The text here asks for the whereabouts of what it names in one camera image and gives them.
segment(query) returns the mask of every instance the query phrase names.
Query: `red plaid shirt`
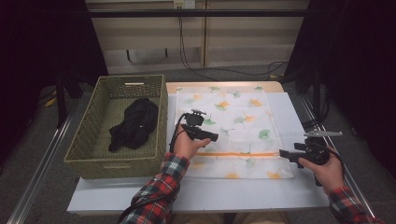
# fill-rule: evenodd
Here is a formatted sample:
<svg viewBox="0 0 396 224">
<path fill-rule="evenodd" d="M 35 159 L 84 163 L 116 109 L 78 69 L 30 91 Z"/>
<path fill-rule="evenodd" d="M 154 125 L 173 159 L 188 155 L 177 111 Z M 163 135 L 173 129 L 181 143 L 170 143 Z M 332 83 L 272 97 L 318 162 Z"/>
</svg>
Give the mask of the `red plaid shirt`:
<svg viewBox="0 0 396 224">
<path fill-rule="evenodd" d="M 348 187 L 335 189 L 329 193 L 330 210 L 340 223 L 381 223 L 383 220 L 368 216 L 361 203 Z"/>
<path fill-rule="evenodd" d="M 160 173 L 155 175 L 145 187 L 136 193 L 132 199 L 132 204 L 175 193 L 189 165 L 190 162 L 186 158 L 167 153 Z M 147 203 L 133 210 L 121 223 L 170 223 L 172 204 L 175 199 L 176 196 L 170 200 Z M 385 223 L 366 215 L 361 208 L 361 203 L 347 187 L 331 192 L 329 200 L 331 211 L 340 223 Z"/>
</svg>

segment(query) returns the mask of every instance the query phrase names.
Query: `black cloth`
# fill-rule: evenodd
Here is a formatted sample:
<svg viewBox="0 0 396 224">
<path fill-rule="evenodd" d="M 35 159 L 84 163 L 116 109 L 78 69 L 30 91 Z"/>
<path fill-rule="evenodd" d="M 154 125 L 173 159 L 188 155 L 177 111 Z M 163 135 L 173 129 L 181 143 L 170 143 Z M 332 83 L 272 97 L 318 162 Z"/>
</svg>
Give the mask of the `black cloth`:
<svg viewBox="0 0 396 224">
<path fill-rule="evenodd" d="M 137 149 L 149 140 L 149 134 L 157 126 L 158 106 L 148 98 L 135 100 L 124 111 L 121 124 L 112 127 L 109 151 L 115 151 L 122 146 Z"/>
</svg>

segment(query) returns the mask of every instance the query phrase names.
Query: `hand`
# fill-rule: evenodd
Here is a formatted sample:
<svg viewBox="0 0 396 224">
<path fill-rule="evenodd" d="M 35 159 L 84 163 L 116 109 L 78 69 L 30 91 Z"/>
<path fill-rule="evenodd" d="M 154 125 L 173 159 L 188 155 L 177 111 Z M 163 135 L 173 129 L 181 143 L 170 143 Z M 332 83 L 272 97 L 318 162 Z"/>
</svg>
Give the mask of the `hand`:
<svg viewBox="0 0 396 224">
<path fill-rule="evenodd" d="M 332 147 L 327 146 L 327 148 L 335 151 Z M 298 162 L 315 173 L 326 194 L 345 185 L 341 162 L 332 153 L 329 161 L 324 165 L 316 165 L 304 158 L 298 159 Z"/>
<path fill-rule="evenodd" d="M 193 141 L 189 138 L 187 133 L 178 125 L 177 127 L 177 140 L 174 146 L 174 152 L 180 156 L 191 160 L 195 156 L 200 147 L 205 147 L 210 143 L 210 138 L 204 140 Z"/>
</svg>

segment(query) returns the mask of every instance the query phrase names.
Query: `table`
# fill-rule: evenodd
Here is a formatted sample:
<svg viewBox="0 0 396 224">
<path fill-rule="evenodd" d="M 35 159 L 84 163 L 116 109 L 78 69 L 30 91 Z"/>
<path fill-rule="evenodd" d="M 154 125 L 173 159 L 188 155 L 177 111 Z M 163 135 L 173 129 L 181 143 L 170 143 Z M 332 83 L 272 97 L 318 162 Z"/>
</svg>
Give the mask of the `table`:
<svg viewBox="0 0 396 224">
<path fill-rule="evenodd" d="M 168 141 L 174 128 L 176 88 L 178 86 L 261 86 L 268 93 L 276 125 L 286 150 L 304 141 L 304 129 L 289 96 L 277 82 L 185 82 L 167 83 L 169 92 Z M 290 210 L 328 206 L 322 188 L 315 186 L 307 169 L 291 165 L 291 179 L 198 179 L 183 178 L 174 203 L 174 213 L 215 213 Z M 80 179 L 68 212 L 82 216 L 120 214 L 150 177 L 120 179 Z"/>
</svg>

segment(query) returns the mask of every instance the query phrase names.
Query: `cabinet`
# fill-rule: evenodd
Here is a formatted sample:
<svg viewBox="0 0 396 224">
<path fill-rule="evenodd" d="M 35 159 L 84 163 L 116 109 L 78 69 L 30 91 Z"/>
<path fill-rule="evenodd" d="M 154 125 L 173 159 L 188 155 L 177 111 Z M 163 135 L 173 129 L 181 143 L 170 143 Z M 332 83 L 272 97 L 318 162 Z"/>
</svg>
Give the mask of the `cabinet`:
<svg viewBox="0 0 396 224">
<path fill-rule="evenodd" d="M 86 0 L 88 9 L 172 9 L 173 1 Z M 197 0 L 197 9 L 306 9 L 307 0 Z M 227 48 L 292 48 L 303 18 L 184 17 L 185 48 L 199 48 L 201 64 L 210 65 Z M 102 50 L 179 48 L 178 17 L 92 18 Z"/>
</svg>

